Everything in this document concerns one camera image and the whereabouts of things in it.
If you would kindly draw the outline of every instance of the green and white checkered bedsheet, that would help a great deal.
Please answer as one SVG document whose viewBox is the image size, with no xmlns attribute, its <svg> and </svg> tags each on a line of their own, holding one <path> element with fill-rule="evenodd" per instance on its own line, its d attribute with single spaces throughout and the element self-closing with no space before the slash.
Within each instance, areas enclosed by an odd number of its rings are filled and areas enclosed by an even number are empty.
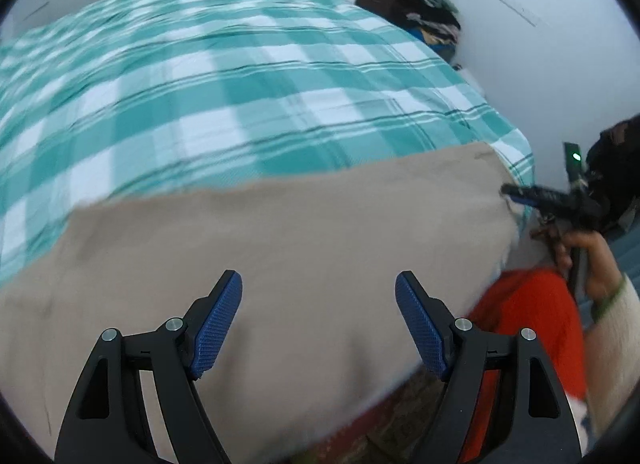
<svg viewBox="0 0 640 464">
<path fill-rule="evenodd" d="M 0 283 L 78 205 L 524 136 L 345 0 L 102 0 L 0 47 Z"/>
</svg>

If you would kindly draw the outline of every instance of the blue gripper pad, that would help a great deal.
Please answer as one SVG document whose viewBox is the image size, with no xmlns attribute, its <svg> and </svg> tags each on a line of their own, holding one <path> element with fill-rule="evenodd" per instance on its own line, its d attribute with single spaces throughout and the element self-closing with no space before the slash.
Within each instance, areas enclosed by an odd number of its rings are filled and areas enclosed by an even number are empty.
<svg viewBox="0 0 640 464">
<path fill-rule="evenodd" d="M 234 272 L 196 335 L 190 367 L 194 378 L 202 377 L 202 374 L 216 362 L 241 298 L 242 279 Z"/>
<path fill-rule="evenodd" d="M 396 303 L 424 366 L 442 380 L 448 372 L 444 343 L 415 291 L 402 274 L 396 278 Z"/>
</svg>

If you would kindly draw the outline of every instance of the red pants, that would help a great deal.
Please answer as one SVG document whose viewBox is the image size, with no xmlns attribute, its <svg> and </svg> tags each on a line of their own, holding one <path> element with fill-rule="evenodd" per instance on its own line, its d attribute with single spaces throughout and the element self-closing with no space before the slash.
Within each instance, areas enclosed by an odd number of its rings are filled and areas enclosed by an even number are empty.
<svg viewBox="0 0 640 464">
<path fill-rule="evenodd" d="M 535 330 L 551 358 L 565 393 L 584 400 L 584 341 L 580 316 L 564 279 L 551 269 L 513 270 L 502 274 L 484 294 L 469 319 L 479 328 L 515 335 Z M 497 371 L 485 372 L 476 413 L 459 462 L 477 457 L 488 427 Z"/>
</svg>

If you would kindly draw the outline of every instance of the silver screw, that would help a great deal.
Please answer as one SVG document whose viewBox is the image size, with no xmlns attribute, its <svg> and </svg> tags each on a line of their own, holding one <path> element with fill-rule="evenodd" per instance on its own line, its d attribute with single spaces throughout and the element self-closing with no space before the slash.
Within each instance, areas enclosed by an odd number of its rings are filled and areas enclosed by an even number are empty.
<svg viewBox="0 0 640 464">
<path fill-rule="evenodd" d="M 171 318 L 164 324 L 167 330 L 180 330 L 183 326 L 181 318 Z"/>
<path fill-rule="evenodd" d="M 107 329 L 100 336 L 105 341 L 112 341 L 118 335 L 118 331 L 116 329 Z"/>
<path fill-rule="evenodd" d="M 532 329 L 522 329 L 520 335 L 527 341 L 533 341 L 536 338 L 536 331 Z"/>
<path fill-rule="evenodd" d="M 455 325 L 456 328 L 464 331 L 471 330 L 471 327 L 473 326 L 473 324 L 467 318 L 458 318 Z"/>
</svg>

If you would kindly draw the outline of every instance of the brown fabric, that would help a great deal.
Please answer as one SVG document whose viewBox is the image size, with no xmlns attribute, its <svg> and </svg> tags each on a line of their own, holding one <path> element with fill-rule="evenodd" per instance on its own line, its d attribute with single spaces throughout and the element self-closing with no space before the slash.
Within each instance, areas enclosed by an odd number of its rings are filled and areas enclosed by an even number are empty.
<svg viewBox="0 0 640 464">
<path fill-rule="evenodd" d="M 413 270 L 453 314 L 475 303 L 516 235 L 498 195 L 505 182 L 495 153 L 476 143 L 76 210 L 53 250 L 2 289 L 0 389 L 53 454 L 100 332 L 156 329 L 235 269 L 242 303 L 197 388 L 233 462 L 291 454 L 415 370 L 394 299 L 398 272 Z"/>
</svg>

